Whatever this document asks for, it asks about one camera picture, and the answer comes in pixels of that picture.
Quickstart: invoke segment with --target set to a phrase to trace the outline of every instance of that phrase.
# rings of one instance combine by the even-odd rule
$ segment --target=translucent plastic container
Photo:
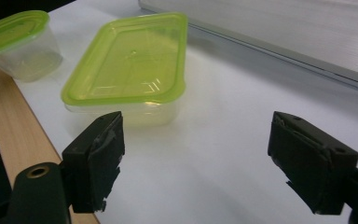
[[[49,16],[32,10],[0,20],[0,69],[22,81],[34,81],[62,61]]]
[[[126,126],[175,118],[185,90],[187,17],[180,13],[103,26],[62,89],[73,112],[122,111]]]

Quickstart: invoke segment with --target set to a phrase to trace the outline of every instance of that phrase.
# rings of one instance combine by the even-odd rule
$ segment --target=green plastic lid
[[[12,49],[39,36],[48,24],[45,11],[24,11],[0,20],[0,51]]]
[[[185,90],[187,17],[162,13],[111,21],[62,89],[67,105],[164,104]]]

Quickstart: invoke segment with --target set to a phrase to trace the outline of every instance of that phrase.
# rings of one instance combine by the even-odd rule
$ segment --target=wooden plank
[[[22,170],[40,162],[60,163],[31,108],[13,79],[0,70],[0,151],[10,184]],[[74,214],[73,223],[99,223],[93,214]]]

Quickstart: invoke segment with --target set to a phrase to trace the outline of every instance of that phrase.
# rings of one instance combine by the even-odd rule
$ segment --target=white table surface
[[[62,65],[17,81],[61,154],[95,115],[67,111],[61,89],[100,27],[144,15],[135,0],[77,0],[49,13]],[[358,151],[358,90],[193,28],[186,92],[172,123],[125,129],[126,155],[102,223],[347,223],[316,216],[267,155],[275,110],[306,119]]]

